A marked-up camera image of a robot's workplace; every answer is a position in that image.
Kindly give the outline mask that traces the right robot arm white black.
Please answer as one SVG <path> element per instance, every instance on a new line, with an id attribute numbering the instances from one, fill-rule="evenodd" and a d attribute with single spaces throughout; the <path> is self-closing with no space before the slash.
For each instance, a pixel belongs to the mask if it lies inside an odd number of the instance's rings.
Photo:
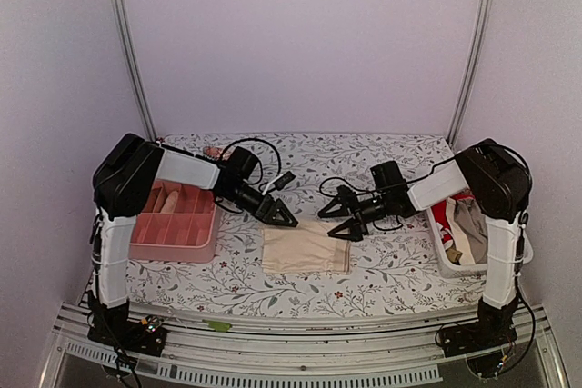
<path id="1" fill-rule="evenodd" d="M 451 232 L 460 264 L 483 263 L 486 284 L 478 302 L 470 340 L 488 348 L 505 333 L 521 302 L 518 276 L 526 248 L 533 178 L 525 160 L 511 148 L 483 140 L 406 180 L 395 161 L 372 167 L 375 187 L 341 184 L 321 218 L 344 218 L 332 237 L 360 241 L 368 226 L 388 216 L 408 218 L 429 211 Z"/>

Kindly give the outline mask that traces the cream underwear navy trim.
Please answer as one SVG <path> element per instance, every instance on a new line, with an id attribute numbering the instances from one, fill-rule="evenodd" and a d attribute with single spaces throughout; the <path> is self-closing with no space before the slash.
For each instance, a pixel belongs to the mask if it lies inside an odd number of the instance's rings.
<path id="1" fill-rule="evenodd" d="M 176 204 L 177 201 L 179 199 L 179 192 L 178 191 L 172 191 L 166 198 L 160 213 L 161 214 L 171 214 L 175 208 L 176 208 Z"/>

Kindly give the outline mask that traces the cream garment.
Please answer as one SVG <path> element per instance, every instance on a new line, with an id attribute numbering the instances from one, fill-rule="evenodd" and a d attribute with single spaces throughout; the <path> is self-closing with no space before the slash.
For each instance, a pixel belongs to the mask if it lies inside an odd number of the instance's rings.
<path id="1" fill-rule="evenodd" d="M 264 227 L 262 268 L 269 274 L 349 274 L 351 243 L 332 238 L 331 224 L 303 221 L 297 227 Z"/>

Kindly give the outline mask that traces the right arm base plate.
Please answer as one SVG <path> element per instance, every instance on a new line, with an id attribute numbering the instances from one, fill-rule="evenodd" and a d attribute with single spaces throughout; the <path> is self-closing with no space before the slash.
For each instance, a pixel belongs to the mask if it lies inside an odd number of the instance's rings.
<path id="1" fill-rule="evenodd" d="M 512 323 L 495 332 L 484 329 L 479 322 L 445 323 L 435 334 L 435 344 L 445 357 L 485 351 L 510 345 L 516 340 L 517 332 Z"/>

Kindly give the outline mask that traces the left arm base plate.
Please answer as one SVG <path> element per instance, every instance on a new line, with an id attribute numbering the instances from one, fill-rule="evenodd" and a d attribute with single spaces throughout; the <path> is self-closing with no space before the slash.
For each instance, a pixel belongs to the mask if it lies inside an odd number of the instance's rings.
<path id="1" fill-rule="evenodd" d="M 166 345 L 168 331 L 164 327 L 152 331 L 141 322 L 107 321 L 95 314 L 88 339 L 112 347 L 118 352 L 133 352 L 160 357 Z"/>

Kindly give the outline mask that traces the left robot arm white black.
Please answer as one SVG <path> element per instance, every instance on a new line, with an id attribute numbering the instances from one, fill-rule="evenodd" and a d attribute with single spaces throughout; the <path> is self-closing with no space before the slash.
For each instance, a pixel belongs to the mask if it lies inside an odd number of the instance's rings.
<path id="1" fill-rule="evenodd" d="M 236 140 L 216 159 L 126 134 L 97 167 L 92 179 L 95 221 L 93 295 L 106 309 L 128 302 L 126 267 L 137 217 L 146 207 L 155 181 L 192 185 L 227 200 L 262 224 L 291 227 L 297 219 L 269 190 L 248 179 L 256 155 Z"/>

